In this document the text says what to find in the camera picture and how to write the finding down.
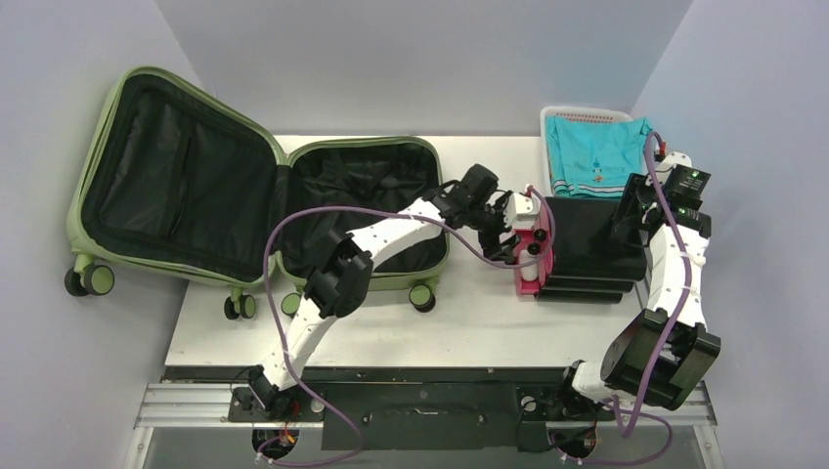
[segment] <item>turquoise towel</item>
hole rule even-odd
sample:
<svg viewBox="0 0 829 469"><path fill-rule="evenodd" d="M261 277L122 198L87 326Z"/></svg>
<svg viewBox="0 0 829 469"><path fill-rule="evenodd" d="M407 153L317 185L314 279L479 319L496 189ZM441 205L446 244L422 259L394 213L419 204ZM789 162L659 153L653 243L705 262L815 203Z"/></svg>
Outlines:
<svg viewBox="0 0 829 469"><path fill-rule="evenodd" d="M552 189L565 197L621 197L631 173L642 173L642 150L652 127L633 122L588 124L546 119Z"/></svg>

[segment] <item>white table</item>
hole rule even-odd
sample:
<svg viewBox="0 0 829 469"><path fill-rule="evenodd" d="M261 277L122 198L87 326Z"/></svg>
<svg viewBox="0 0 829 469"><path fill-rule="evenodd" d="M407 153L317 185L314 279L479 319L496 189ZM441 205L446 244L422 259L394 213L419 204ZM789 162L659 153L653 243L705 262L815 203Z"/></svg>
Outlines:
<svg viewBox="0 0 829 469"><path fill-rule="evenodd" d="M278 137L286 152L334 137ZM543 181L538 137L426 137L438 150L444 178L459 179L473 163L500 177L502 189ZM464 235L475 239L474 233ZM264 293L253 320L225 319L227 288L191 282L167 366L240 366L277 348ZM278 278L279 305L294 287ZM362 308L330 330L309 365L317 366L567 366L601 361L613 339L639 313L635 291L618 305L537 302L515 295L511 271L491 268L452 240L438 285L437 306L421 314L408 291L371 292Z"/></svg>

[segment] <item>plastic basket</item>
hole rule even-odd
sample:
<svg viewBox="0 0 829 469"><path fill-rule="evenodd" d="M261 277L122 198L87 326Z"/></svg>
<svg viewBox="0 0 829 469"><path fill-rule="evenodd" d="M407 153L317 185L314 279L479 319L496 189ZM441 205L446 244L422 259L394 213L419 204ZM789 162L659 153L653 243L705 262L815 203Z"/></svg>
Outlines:
<svg viewBox="0 0 829 469"><path fill-rule="evenodd" d="M631 122L633 120L628 114L619 112L617 110L601 109L598 107L575 107L575 106L547 106L542 109L541 113L541 129L542 129L542 167L545 172L545 181L543 189L545 195L553 195L552 190L552 168L550 167L549 149L546 145L545 122L549 115L558 115L566 117L568 120L576 122L589 122L593 124L609 124L611 122Z"/></svg>

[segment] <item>white wall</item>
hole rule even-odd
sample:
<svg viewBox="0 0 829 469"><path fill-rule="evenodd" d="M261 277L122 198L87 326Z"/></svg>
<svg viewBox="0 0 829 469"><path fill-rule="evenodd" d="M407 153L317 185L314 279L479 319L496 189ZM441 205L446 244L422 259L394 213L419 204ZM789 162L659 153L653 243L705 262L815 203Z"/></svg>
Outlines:
<svg viewBox="0 0 829 469"><path fill-rule="evenodd" d="M713 173L707 381L730 468L826 467L829 3L696 0L634 108Z"/></svg>
<svg viewBox="0 0 829 469"><path fill-rule="evenodd" d="M196 79L152 0L0 2L0 465L119 466L184 284L115 270L75 299L65 215L105 93L138 64Z"/></svg>
<svg viewBox="0 0 829 469"><path fill-rule="evenodd" d="M276 133L535 135L630 110L691 0L156 0L198 76Z"/></svg>

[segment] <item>green suitcase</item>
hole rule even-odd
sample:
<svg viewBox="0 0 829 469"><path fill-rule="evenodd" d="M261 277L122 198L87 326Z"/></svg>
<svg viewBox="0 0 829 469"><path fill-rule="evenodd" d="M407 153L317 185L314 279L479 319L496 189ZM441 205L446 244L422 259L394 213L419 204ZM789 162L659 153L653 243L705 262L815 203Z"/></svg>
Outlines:
<svg viewBox="0 0 829 469"><path fill-rule="evenodd" d="M227 285L226 316L252 318L246 290L264 281L265 242L279 220L321 205L397 212L442 182L423 139L316 142L286 155L271 133L195 85L135 68L109 91L72 197L66 231L77 257L65 287L108 293L114 276L100 259ZM278 239L270 274L279 266L300 288L315 240L376 221L341 212L296 220ZM371 289L431 292L448 254L445 235L412 246L379 266Z"/></svg>

